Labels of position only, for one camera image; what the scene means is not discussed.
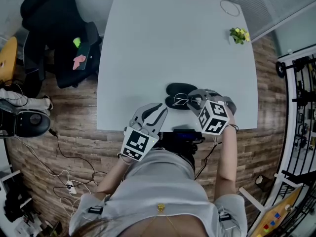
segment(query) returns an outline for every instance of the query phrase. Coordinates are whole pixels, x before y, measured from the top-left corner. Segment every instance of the chair backrest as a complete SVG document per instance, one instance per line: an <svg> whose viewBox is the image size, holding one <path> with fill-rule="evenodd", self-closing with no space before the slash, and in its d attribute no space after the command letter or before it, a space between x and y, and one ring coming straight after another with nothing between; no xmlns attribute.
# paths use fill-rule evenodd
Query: chair backrest
<svg viewBox="0 0 316 237"><path fill-rule="evenodd" d="M21 16L23 27L41 35L50 49L85 31L75 0L24 0Z"/></svg>

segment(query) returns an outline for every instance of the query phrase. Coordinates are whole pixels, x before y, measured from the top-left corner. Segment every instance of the small potted plant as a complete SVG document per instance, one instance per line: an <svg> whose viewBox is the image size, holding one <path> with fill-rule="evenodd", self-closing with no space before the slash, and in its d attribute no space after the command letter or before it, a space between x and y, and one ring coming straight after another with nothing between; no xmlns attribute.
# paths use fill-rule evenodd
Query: small potted plant
<svg viewBox="0 0 316 237"><path fill-rule="evenodd" d="M250 41L249 32L247 32L244 28L231 28L229 31L231 32L230 36L232 36L236 44L243 45L244 41Z"/></svg>

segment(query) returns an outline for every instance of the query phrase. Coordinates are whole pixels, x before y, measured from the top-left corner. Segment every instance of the shoe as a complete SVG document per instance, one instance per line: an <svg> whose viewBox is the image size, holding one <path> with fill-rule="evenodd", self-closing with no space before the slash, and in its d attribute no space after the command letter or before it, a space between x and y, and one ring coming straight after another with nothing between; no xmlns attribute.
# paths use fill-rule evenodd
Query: shoe
<svg viewBox="0 0 316 237"><path fill-rule="evenodd" d="M47 95L45 95L45 96L43 96L43 98L47 98L47 99L49 99L50 104L49 104L48 109L49 109L49 110L53 110L54 105L53 105L53 102L51 101L50 97L49 97L49 96L47 96Z"/></svg>
<svg viewBox="0 0 316 237"><path fill-rule="evenodd" d="M178 93L189 94L191 91L198 89L197 87L181 82L174 82L167 86L166 92L169 96L174 97Z"/></svg>
<svg viewBox="0 0 316 237"><path fill-rule="evenodd" d="M172 109L176 109L176 110L189 110L189 107L187 106L187 104L185 103L184 105L174 105L175 101L178 101L177 99L175 100L173 97L168 96L166 97L166 99L164 100L164 102L166 103L166 106Z"/></svg>

